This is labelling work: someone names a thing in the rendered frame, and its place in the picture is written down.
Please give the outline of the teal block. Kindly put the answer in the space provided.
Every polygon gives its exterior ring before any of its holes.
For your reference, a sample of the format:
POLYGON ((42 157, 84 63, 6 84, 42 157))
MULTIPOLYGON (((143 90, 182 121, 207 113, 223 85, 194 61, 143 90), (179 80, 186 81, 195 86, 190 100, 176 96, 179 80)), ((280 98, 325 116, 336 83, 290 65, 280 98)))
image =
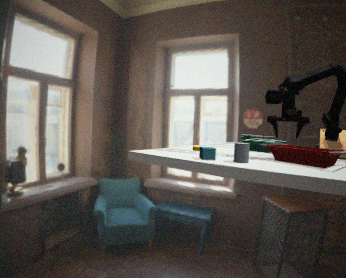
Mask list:
POLYGON ((202 160, 211 160, 215 161, 215 152, 214 147, 200 147, 200 159, 202 160))

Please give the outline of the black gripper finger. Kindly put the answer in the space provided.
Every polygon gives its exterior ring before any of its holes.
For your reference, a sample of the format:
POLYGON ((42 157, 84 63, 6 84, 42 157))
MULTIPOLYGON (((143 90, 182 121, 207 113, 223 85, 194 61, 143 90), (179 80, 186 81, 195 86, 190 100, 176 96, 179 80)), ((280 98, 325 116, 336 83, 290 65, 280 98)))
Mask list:
POLYGON ((306 126, 307 124, 299 124, 297 123, 297 133, 296 133, 296 139, 298 138, 298 136, 300 135, 300 131, 302 129, 302 127, 306 126))
MULTIPOLYGON (((269 122, 270 123, 270 122, 269 122)), ((275 135, 276 135, 276 138, 278 138, 278 123, 270 123, 273 125, 274 129, 275 129, 275 135)))

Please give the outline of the green plastic tray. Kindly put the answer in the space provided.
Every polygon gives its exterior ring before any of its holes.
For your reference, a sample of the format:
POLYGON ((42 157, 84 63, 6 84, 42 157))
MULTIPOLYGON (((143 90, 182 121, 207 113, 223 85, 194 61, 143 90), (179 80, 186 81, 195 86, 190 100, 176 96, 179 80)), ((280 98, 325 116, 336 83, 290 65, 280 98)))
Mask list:
MULTIPOLYGON (((263 147, 260 147, 259 144, 274 144, 273 142, 257 142, 257 141, 248 141, 248 140, 243 140, 243 142, 241 143, 248 143, 250 144, 250 150, 251 151, 258 151, 258 152, 265 152, 265 153, 270 153, 271 150, 269 148, 263 148, 263 147)), ((283 143, 283 142, 276 142, 275 144, 289 144, 288 142, 287 143, 283 143)))

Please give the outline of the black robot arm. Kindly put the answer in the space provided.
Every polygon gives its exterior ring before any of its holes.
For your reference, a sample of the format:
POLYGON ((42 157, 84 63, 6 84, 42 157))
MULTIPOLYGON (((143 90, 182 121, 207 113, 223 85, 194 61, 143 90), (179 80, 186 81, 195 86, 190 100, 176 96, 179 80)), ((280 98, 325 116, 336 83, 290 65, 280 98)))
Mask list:
MULTIPOLYGON (((299 95, 299 91, 304 89, 306 85, 332 75, 337 77, 338 87, 330 111, 324 113, 321 119, 326 126, 325 140, 337 142, 339 133, 342 132, 342 128, 339 126, 339 115, 346 99, 346 67, 329 63, 303 75, 298 74, 286 77, 282 84, 279 85, 279 90, 268 89, 265 95, 265 102, 266 104, 280 104, 283 101, 282 104, 295 104, 295 94, 299 95)), ((293 109, 285 107, 284 110, 283 117, 286 118, 287 122, 296 122, 297 118, 302 118, 302 110, 296 110, 296 107, 293 107, 293 109)))

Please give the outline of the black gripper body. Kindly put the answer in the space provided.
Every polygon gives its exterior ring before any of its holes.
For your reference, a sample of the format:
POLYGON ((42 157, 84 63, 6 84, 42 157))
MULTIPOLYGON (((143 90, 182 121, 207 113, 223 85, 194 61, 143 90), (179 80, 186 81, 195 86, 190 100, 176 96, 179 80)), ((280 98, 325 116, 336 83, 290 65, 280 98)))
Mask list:
MULTIPOLYGON (((282 104, 282 118, 277 118, 277 116, 268 116, 267 121, 270 123, 277 123, 277 121, 282 121, 282 122, 287 122, 286 119, 283 117, 284 115, 284 109, 285 107, 288 109, 293 109, 295 105, 288 105, 288 104, 282 104)), ((309 117, 302 117, 302 118, 297 118, 297 121, 299 124, 310 124, 310 118, 309 117)))

